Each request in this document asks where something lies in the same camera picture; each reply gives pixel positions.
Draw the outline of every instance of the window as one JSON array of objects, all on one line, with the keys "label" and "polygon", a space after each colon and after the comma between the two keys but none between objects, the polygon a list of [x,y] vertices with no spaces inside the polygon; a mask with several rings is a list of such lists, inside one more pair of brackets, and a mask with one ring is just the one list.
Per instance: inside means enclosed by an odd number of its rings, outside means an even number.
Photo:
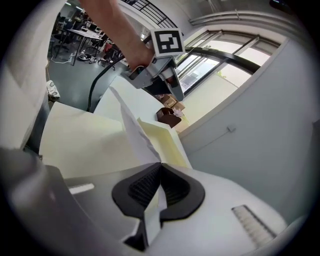
[{"label": "window", "polygon": [[217,49],[219,51],[223,51],[229,54],[234,53],[236,50],[238,50],[242,45],[236,44],[233,42],[224,42],[224,41],[216,41],[212,40],[208,42],[206,45],[203,46],[203,48],[211,48],[211,49]]},{"label": "window", "polygon": [[200,40],[195,45],[192,45],[192,47],[198,47],[198,45],[202,44],[205,40]]},{"label": "window", "polygon": [[207,74],[218,63],[218,61],[212,59],[203,59],[200,64],[192,68],[180,80],[182,91],[185,92],[186,90],[188,90],[195,82],[197,82],[200,78]]},{"label": "window", "polygon": [[[188,46],[191,48],[201,47],[203,50],[208,50],[208,54],[206,56],[203,51],[197,54],[194,50],[195,52],[177,67],[176,72],[185,95],[192,93],[194,88],[199,86],[210,74],[217,74],[236,88],[240,87],[269,59],[279,44],[255,34],[221,30],[206,31]],[[216,53],[209,49],[216,49],[220,52]],[[234,60],[229,54],[249,60],[252,65],[248,69],[248,63],[243,63],[246,68],[242,70],[241,64],[233,65],[236,63],[233,62]],[[185,56],[178,56],[177,62]]]},{"label": "window", "polygon": [[194,60],[199,59],[200,57],[197,57],[195,55],[190,55],[184,62],[181,63],[181,65],[179,65],[177,67],[177,69],[175,70],[177,75],[179,75],[179,73],[186,68],[191,62],[193,62]]},{"label": "window", "polygon": [[270,55],[252,48],[246,49],[243,53],[239,54],[239,56],[259,66],[262,66],[270,58]]},{"label": "window", "polygon": [[222,68],[218,72],[218,75],[228,80],[230,83],[234,84],[236,87],[242,86],[244,82],[251,77],[251,75],[248,74],[247,72],[241,70],[240,68],[232,66],[230,64],[227,64],[224,68]]},{"label": "window", "polygon": [[176,72],[187,96],[182,112],[188,125],[236,92],[278,47],[276,42],[259,35],[222,30],[206,31],[188,44],[186,49],[191,55],[176,58],[178,63],[187,56]]}]

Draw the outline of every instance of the cardboard box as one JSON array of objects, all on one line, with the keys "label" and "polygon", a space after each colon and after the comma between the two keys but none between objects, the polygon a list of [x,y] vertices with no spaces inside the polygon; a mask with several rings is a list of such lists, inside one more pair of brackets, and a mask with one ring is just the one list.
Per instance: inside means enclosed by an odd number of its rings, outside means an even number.
[{"label": "cardboard box", "polygon": [[161,99],[161,103],[166,107],[166,108],[172,108],[174,104],[177,103],[175,98],[171,94],[165,94],[164,97]]},{"label": "cardboard box", "polygon": [[174,104],[171,108],[182,111],[182,110],[184,110],[186,107],[185,107],[185,105],[183,105],[182,102],[177,102],[177,103]]}]

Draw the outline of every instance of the brown object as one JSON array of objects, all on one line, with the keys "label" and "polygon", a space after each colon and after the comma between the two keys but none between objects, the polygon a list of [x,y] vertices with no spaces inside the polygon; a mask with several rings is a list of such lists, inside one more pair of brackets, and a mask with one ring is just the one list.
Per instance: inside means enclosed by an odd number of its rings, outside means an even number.
[{"label": "brown object", "polygon": [[169,107],[161,108],[157,113],[156,117],[160,123],[169,125],[171,128],[175,127],[181,122],[181,118],[174,115],[174,110]]},{"label": "brown object", "polygon": [[166,108],[171,108],[176,104],[175,98],[171,94],[165,94],[160,101]]},{"label": "brown object", "polygon": [[186,107],[185,107],[185,105],[183,105],[182,102],[177,102],[177,103],[174,104],[171,108],[182,111],[182,110],[184,110]]}]

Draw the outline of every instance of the human arm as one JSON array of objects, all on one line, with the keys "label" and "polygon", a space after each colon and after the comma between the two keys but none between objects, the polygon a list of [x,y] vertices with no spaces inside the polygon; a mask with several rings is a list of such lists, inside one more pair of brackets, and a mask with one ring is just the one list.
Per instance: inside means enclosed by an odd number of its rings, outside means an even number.
[{"label": "human arm", "polygon": [[132,70],[148,66],[153,51],[146,47],[131,26],[117,0],[80,0],[91,19],[111,38],[125,56]]}]

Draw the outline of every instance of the railing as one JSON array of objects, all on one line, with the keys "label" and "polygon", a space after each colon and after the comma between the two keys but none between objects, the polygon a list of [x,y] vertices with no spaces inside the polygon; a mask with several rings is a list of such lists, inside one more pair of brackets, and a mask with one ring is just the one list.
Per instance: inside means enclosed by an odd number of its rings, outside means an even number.
[{"label": "railing", "polygon": [[160,28],[177,28],[177,25],[168,18],[158,7],[148,0],[121,0],[143,13]]}]

